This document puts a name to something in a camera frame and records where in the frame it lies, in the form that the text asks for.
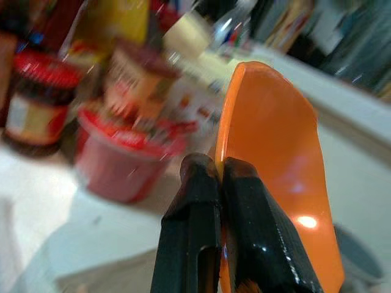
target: condiment jar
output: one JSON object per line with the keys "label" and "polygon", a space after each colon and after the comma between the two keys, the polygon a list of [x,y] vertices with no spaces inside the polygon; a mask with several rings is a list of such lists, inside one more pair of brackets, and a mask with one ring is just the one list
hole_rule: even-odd
{"label": "condiment jar", "polygon": [[15,84],[3,139],[20,153],[46,156],[59,149],[77,69],[50,56],[22,52],[14,59]]}
{"label": "condiment jar", "polygon": [[137,130],[148,131],[179,76],[156,51],[118,39],[104,85],[106,106],[116,116],[133,119]]}
{"label": "condiment jar", "polygon": [[108,200],[130,203],[145,198],[175,156],[186,148],[181,135],[149,139],[102,117],[88,106],[79,108],[75,169],[80,183]]}

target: glass jar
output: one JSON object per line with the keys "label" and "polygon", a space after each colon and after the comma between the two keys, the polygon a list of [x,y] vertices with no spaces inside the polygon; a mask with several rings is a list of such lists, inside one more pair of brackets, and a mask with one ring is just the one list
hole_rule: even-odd
{"label": "glass jar", "polygon": [[53,154],[59,149],[58,141],[80,73],[57,59],[36,52],[17,55],[14,73],[3,139],[26,155]]}

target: jar lid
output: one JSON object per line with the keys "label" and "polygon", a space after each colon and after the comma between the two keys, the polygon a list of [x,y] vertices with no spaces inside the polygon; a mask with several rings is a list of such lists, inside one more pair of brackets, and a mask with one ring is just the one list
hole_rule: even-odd
{"label": "jar lid", "polygon": [[156,142],[150,140],[147,133],[115,125],[112,121],[102,118],[98,112],[85,106],[79,109],[78,120],[90,134],[98,134],[106,140],[106,143],[127,153],[138,153],[155,159],[163,157],[169,159],[182,153],[186,148],[186,141],[180,136],[172,136],[168,142]]}
{"label": "jar lid", "polygon": [[117,48],[122,49],[129,58],[132,58],[133,61],[151,73],[166,78],[180,77],[178,70],[168,65],[155,50],[147,46],[139,46],[131,41],[118,38]]}
{"label": "jar lid", "polygon": [[73,66],[38,52],[22,52],[13,60],[16,72],[25,78],[61,89],[75,88],[81,73]]}

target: red jar lid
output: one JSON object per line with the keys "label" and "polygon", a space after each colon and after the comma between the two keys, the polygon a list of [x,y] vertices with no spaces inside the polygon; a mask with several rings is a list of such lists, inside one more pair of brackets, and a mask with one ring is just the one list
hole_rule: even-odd
{"label": "red jar lid", "polygon": [[80,125],[90,134],[99,135],[106,143],[127,153],[139,154],[154,158],[171,158],[182,153],[186,141],[182,137],[171,137],[170,142],[162,144],[148,139],[143,132],[136,132],[126,127],[116,126],[103,119],[93,110],[80,107],[78,111]]}
{"label": "red jar lid", "polygon": [[20,75],[50,87],[75,88],[81,73],[73,66],[37,52],[22,52],[15,56],[13,65]]}

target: white countertop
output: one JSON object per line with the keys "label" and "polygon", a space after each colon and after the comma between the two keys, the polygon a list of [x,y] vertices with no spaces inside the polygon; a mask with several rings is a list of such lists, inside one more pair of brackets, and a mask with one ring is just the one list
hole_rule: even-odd
{"label": "white countertop", "polygon": [[[363,240],[389,276],[390,109],[291,58],[264,48],[257,54],[272,58],[315,106],[342,117],[321,114],[318,128],[333,220]],[[123,206],[79,188],[60,154],[28,159],[0,142],[0,197],[13,203],[26,292],[52,293],[64,275],[153,251],[161,217],[180,186],[179,164],[146,200]]]}
{"label": "white countertop", "polygon": [[[319,135],[334,221],[361,238],[391,272],[391,162],[326,121]],[[27,159],[0,144],[0,197],[13,201],[28,292],[55,292],[55,278],[155,249],[161,216],[180,185],[178,166],[170,166],[148,199],[122,206],[80,189],[60,154]]]}

